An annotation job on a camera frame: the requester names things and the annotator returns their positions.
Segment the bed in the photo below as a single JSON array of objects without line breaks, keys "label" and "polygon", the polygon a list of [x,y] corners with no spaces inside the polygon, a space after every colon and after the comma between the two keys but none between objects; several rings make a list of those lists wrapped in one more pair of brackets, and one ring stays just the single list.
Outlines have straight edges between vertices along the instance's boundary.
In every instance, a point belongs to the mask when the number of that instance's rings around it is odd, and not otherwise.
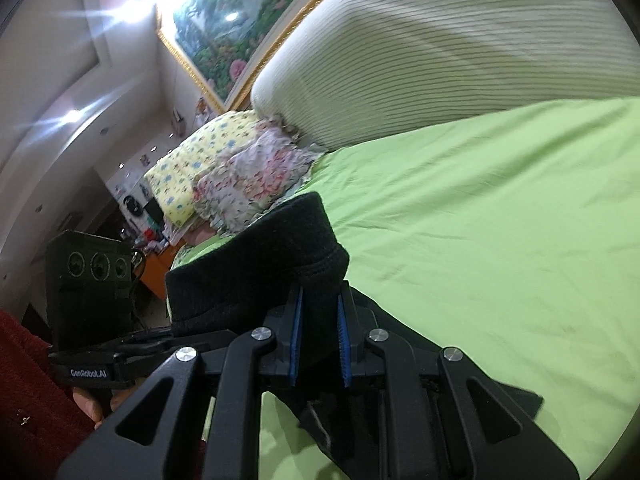
[{"label": "bed", "polygon": [[[545,398],[536,421],[581,478],[640,400],[639,124],[640,98],[545,102],[340,149],[299,191],[321,195],[352,285]],[[331,478],[263,404],[261,475]]]},{"label": "bed", "polygon": [[[282,113],[331,151],[298,193],[321,195],[351,284],[496,380],[539,393],[536,422],[580,477],[605,474],[625,429],[638,436],[637,29],[611,0],[482,0],[477,23],[480,0],[406,0],[412,12],[396,16],[430,10],[448,31],[439,43],[433,30],[379,28],[365,16],[388,7],[367,1],[361,12],[326,0],[303,20],[258,77],[250,119]],[[386,44],[373,68],[350,64],[369,55],[348,41],[361,25]],[[429,59],[401,84],[385,73],[394,46]],[[376,81],[388,84],[361,91]],[[296,423],[263,397],[260,476],[341,478]]]}]

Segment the framed painting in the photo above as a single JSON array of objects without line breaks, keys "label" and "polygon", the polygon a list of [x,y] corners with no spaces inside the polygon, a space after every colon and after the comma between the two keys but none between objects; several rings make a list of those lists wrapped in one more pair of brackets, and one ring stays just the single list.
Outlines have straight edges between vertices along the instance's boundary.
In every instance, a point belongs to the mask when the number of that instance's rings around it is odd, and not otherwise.
[{"label": "framed painting", "polygon": [[158,36],[218,113],[237,109],[262,67],[322,0],[158,0]]}]

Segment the green bedsheet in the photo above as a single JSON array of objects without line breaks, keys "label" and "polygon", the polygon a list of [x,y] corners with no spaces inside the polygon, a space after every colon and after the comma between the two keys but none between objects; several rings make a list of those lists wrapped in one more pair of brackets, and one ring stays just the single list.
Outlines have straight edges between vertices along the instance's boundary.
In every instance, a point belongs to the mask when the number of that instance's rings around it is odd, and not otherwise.
[{"label": "green bedsheet", "polygon": [[[640,98],[557,101],[422,128],[321,159],[347,279],[492,377],[586,478],[640,401]],[[191,250],[193,260],[220,244]],[[263,398],[260,477],[340,473]]]}]

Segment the red sleeve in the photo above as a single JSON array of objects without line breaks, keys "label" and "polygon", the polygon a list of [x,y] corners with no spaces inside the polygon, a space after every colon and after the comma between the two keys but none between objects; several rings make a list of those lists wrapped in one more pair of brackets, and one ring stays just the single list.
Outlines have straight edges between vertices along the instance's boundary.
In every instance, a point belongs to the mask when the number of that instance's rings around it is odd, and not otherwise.
[{"label": "red sleeve", "polygon": [[34,336],[8,313],[0,310],[0,331],[20,346],[45,372],[50,372],[47,348],[49,344]]}]

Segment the white pillow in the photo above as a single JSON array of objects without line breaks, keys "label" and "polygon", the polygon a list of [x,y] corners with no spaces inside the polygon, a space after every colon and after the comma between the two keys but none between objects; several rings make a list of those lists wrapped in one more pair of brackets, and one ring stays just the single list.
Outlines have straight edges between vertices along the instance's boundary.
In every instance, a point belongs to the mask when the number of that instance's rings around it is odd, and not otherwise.
[{"label": "white pillow", "polygon": [[640,95],[640,47],[611,0],[324,0],[258,76],[252,104],[329,150],[558,98]]}]

